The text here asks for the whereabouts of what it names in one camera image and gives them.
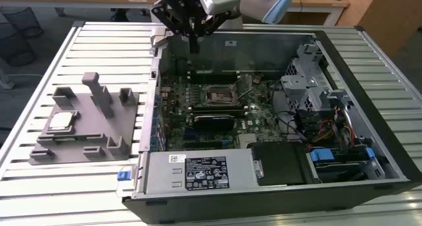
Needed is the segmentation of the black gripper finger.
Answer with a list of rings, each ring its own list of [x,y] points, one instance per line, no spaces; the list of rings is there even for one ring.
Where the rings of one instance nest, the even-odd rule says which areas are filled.
[[[232,12],[223,12],[212,15],[208,20],[204,17],[195,17],[195,54],[199,54],[199,38],[209,36],[225,20],[229,20]]]
[[[158,21],[165,25],[165,27],[173,32],[173,34],[180,35],[185,38],[188,43],[189,53],[195,53],[195,33],[192,29],[192,19],[180,20],[171,7],[167,5],[164,0],[157,0],[152,7],[152,14],[158,19]]]

